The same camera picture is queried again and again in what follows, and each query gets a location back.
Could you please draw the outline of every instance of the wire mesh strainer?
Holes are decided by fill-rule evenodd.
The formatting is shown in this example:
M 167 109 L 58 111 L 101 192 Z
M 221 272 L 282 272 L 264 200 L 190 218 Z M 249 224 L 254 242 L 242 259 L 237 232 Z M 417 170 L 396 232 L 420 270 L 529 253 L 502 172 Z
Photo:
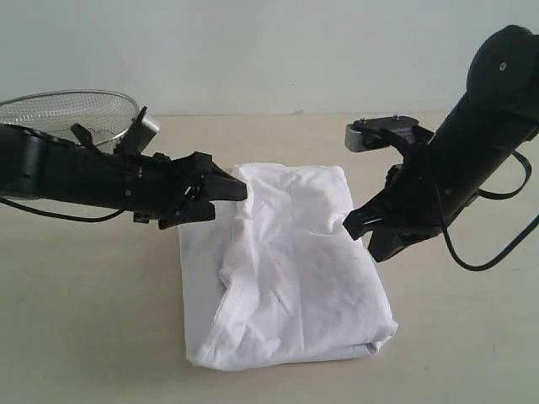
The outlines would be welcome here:
M 127 131 L 138 113 L 131 97 L 102 90 L 40 93 L 0 103 L 0 123 L 27 126 L 76 143 L 70 128 L 80 124 L 103 151 L 112 151 L 114 140 Z

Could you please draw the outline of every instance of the mesh bowl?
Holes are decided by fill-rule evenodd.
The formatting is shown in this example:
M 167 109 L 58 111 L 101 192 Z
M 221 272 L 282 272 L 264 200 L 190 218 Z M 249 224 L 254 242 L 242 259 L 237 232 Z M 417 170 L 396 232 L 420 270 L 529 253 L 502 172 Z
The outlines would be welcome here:
M 70 127 L 80 124 L 104 151 L 114 148 L 138 113 L 131 97 L 100 90 L 40 93 L 0 103 L 0 123 L 27 126 L 76 143 Z

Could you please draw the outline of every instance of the beige table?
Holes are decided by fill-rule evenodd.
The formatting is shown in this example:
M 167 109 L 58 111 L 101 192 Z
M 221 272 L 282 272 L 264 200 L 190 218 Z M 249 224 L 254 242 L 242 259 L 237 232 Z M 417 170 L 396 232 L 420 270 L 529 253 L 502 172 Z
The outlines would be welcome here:
M 435 128 L 443 114 L 416 114 Z M 353 154 L 344 125 L 357 115 L 163 118 L 150 152 L 209 152 L 238 162 L 339 164 L 355 202 L 398 162 L 391 150 Z M 539 161 L 539 141 L 523 147 Z M 507 162 L 492 190 L 516 186 Z M 41 207 L 56 208 L 52 203 Z M 451 228 L 470 262 L 496 253 L 539 208 L 535 176 L 510 202 L 479 200 Z M 69 207 L 78 214 L 99 210 Z M 79 225 L 0 207 L 0 402 L 328 403 L 536 402 L 539 268 L 533 234 L 497 268 L 472 274 L 440 238 L 378 265 L 400 328 L 374 358 L 239 373 L 184 358 L 174 229 L 129 215 Z

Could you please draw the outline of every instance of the white fabric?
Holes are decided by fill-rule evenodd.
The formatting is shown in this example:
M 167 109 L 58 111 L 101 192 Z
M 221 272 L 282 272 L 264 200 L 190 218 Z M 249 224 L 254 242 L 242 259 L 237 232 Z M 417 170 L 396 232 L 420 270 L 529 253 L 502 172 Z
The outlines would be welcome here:
M 193 364 L 239 370 L 371 355 L 397 323 L 371 256 L 342 226 L 340 167 L 252 163 L 247 200 L 179 227 Z

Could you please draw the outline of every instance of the folded white shirt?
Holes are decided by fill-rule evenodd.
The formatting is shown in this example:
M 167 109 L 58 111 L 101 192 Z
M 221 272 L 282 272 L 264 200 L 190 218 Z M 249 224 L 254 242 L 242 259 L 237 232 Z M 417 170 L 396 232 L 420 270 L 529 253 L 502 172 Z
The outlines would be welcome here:
M 188 360 L 240 370 L 371 355 L 397 323 L 370 254 L 342 226 L 340 167 L 251 163 L 242 202 L 179 227 Z

